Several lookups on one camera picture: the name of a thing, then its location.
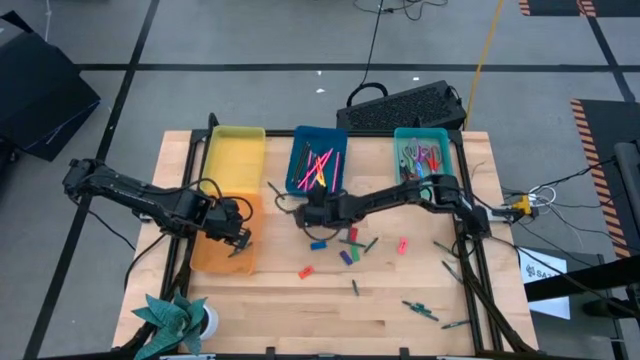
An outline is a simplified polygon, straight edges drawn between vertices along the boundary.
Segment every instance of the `red eraser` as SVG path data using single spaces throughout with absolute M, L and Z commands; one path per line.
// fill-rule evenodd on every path
M 355 242 L 358 238 L 358 228 L 349 229 L 349 241 Z
M 300 279 L 304 279 L 307 276 L 311 275 L 315 270 L 313 269 L 313 266 L 307 266 L 306 268 L 304 268 L 302 271 L 300 271 L 298 273 L 298 276 L 300 276 Z
M 398 254 L 404 255 L 404 253 L 407 251 L 407 245 L 409 245 L 409 240 L 407 240 L 407 238 L 404 236 L 401 237 L 400 245 L 398 245 Z

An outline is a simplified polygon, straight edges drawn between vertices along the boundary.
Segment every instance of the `blue bin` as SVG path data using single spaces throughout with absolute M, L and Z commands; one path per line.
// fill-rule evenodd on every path
M 438 146 L 442 154 L 442 164 L 438 169 L 438 174 L 455 175 L 451 163 L 451 152 L 449 151 L 449 135 L 445 129 L 441 128 L 397 128 L 393 132 L 393 149 L 395 154 L 396 183 L 402 183 L 400 177 L 400 159 L 404 157 L 402 149 L 407 146 L 412 139 L 417 139 L 421 146 Z M 430 175 L 428 167 L 424 169 L 424 175 Z
M 306 192 L 302 189 L 298 189 L 298 184 L 293 182 L 293 176 L 300 159 L 300 154 L 306 143 L 311 145 L 311 151 L 314 154 L 322 155 L 333 149 L 327 164 L 324 167 L 324 179 L 327 184 L 329 192 L 331 192 L 333 186 L 333 178 L 336 166 L 337 153 L 340 153 L 340 160 L 338 164 L 338 176 L 336 179 L 336 192 L 342 189 L 342 179 L 344 174 L 344 164 L 347 153 L 347 132 L 344 129 L 327 129 L 313 126 L 298 126 L 293 132 L 293 147 L 291 149 L 291 157 L 289 159 L 289 168 L 287 170 L 287 178 L 285 188 L 287 192 L 293 195 L 304 196 Z M 302 180 L 307 173 L 307 159 L 303 161 L 302 167 Z

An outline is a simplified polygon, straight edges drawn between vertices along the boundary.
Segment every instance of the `blue block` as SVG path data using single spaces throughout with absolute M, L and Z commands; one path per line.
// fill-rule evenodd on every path
M 320 250 L 320 249 L 326 249 L 326 248 L 327 248 L 326 241 L 314 241 L 311 243 L 311 250 Z
M 349 255 L 347 254 L 347 252 L 346 252 L 346 251 L 344 251 L 344 250 L 343 250 L 343 251 L 340 251 L 340 256 L 342 257 L 342 260 L 344 260 L 344 262 L 345 262 L 347 265 L 351 265 L 351 264 L 353 264 L 353 260 L 351 260 L 351 258 L 349 257 Z

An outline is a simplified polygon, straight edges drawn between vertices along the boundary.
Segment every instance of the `artificial plant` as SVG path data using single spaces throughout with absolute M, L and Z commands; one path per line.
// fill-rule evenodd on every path
M 149 306 L 133 310 L 139 318 L 158 327 L 151 341 L 136 353 L 134 360 L 142 360 L 177 346 L 181 341 L 192 354 L 200 354 L 200 328 L 204 320 L 204 299 L 193 303 L 185 299 L 179 291 L 173 303 L 159 300 L 147 294 Z

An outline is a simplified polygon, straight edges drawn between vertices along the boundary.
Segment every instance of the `purple block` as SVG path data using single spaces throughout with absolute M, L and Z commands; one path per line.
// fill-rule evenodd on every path
M 349 257 L 346 251 L 344 250 L 340 251 L 340 256 L 342 257 L 342 260 L 344 260 L 344 262 L 347 263 L 347 265 L 353 264 L 353 260 L 351 260 L 351 258 Z

